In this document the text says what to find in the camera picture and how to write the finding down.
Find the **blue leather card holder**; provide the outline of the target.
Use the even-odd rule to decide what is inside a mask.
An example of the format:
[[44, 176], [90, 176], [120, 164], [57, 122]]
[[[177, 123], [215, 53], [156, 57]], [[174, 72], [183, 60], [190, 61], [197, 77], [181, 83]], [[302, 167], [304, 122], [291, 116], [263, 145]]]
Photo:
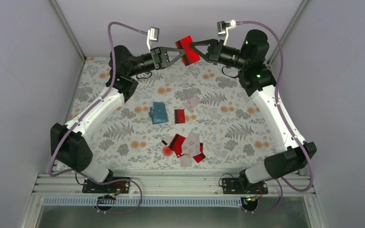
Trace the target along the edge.
[[167, 111], [163, 102], [153, 102], [153, 105], [149, 108], [148, 114], [152, 120], [152, 124], [163, 124], [168, 122]]

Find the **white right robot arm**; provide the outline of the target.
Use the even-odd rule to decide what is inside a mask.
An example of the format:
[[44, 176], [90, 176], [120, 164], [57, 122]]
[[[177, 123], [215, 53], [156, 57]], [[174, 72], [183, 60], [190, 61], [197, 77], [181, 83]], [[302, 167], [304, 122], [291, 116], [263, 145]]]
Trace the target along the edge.
[[241, 87], [263, 113], [275, 142], [277, 154], [239, 173], [239, 189], [251, 193], [261, 181], [305, 168], [317, 147], [296, 129], [277, 91], [277, 82], [264, 63], [269, 49], [267, 35], [257, 29], [249, 31], [240, 49], [216, 39], [193, 42], [190, 48], [208, 63], [238, 69]]

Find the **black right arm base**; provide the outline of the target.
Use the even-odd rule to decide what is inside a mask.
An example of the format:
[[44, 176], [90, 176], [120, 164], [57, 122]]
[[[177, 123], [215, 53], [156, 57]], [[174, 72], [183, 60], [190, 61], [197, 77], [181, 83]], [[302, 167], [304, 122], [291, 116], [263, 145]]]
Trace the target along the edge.
[[219, 186], [224, 194], [268, 194], [268, 186], [265, 181], [250, 183], [245, 175], [245, 171], [239, 172], [238, 177], [225, 173], [219, 178]]

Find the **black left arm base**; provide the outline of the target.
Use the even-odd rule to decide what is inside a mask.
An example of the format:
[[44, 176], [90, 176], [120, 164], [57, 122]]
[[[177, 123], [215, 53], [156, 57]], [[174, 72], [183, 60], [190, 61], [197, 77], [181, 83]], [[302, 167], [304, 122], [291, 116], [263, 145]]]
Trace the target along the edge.
[[84, 185], [82, 188], [83, 193], [94, 193], [94, 194], [115, 194], [115, 193], [122, 193], [127, 194], [129, 193], [130, 187], [130, 179], [129, 177], [112, 177], [105, 182], [115, 181], [117, 182], [102, 185], [93, 183], [90, 180], [85, 180]]

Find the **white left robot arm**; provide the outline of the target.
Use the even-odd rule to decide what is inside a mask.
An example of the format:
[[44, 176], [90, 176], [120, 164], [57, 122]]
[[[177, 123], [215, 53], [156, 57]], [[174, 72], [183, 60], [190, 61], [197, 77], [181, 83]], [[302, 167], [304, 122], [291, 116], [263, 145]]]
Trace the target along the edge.
[[48, 174], [56, 177], [64, 173], [52, 171], [55, 161], [69, 167], [94, 182], [101, 192], [113, 187], [111, 171], [93, 156], [86, 142], [96, 128], [134, 94], [138, 82], [133, 76], [154, 70], [166, 69], [185, 55], [185, 50], [156, 47], [148, 53], [133, 56], [127, 47], [118, 45], [110, 53], [110, 79], [102, 92], [88, 107], [65, 124], [54, 124], [50, 130], [51, 160]]

